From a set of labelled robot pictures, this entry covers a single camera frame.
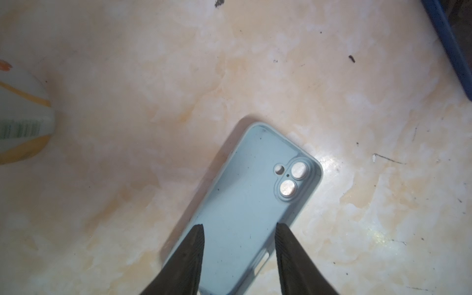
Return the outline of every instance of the orange stripe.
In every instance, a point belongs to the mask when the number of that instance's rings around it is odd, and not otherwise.
[[[51,102],[49,100],[45,100],[44,98],[37,97],[37,96],[31,95],[31,94],[28,94],[26,92],[23,92],[21,90],[18,90],[17,88],[15,88],[13,86],[10,86],[7,83],[3,83],[2,81],[0,81],[0,86],[2,86],[3,88],[5,88],[7,90],[10,90],[14,94],[18,94],[19,96],[21,96],[23,98],[26,98],[29,101],[40,104],[40,105],[45,106],[45,107],[51,107]]]
[[[0,152],[0,165],[33,157],[46,146],[50,138],[51,135],[40,136],[5,152]]]

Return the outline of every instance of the barcode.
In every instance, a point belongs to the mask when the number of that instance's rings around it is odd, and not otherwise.
[[[37,136],[42,120],[0,120],[0,140]]]

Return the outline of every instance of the dark speck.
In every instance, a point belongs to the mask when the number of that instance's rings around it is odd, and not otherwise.
[[[218,6],[223,5],[223,3],[225,3],[225,0],[216,0],[216,2],[215,2],[215,8],[218,8]]]

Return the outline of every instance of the silicone phone case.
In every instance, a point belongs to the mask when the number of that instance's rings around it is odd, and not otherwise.
[[[302,179],[291,175],[297,162],[308,168]],[[277,165],[284,168],[281,175],[275,171]],[[200,293],[243,294],[257,275],[254,270],[263,256],[274,252],[276,224],[291,225],[321,178],[322,168],[315,158],[269,125],[252,124],[169,256],[193,225],[203,224]],[[280,185],[288,179],[295,183],[295,192],[286,197]]]

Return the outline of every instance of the marble countertop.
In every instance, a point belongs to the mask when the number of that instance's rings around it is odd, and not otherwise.
[[[472,292],[472,102],[420,1],[6,0],[0,54],[57,118],[0,167],[1,293],[138,294],[255,120],[323,165],[292,231],[340,294]]]

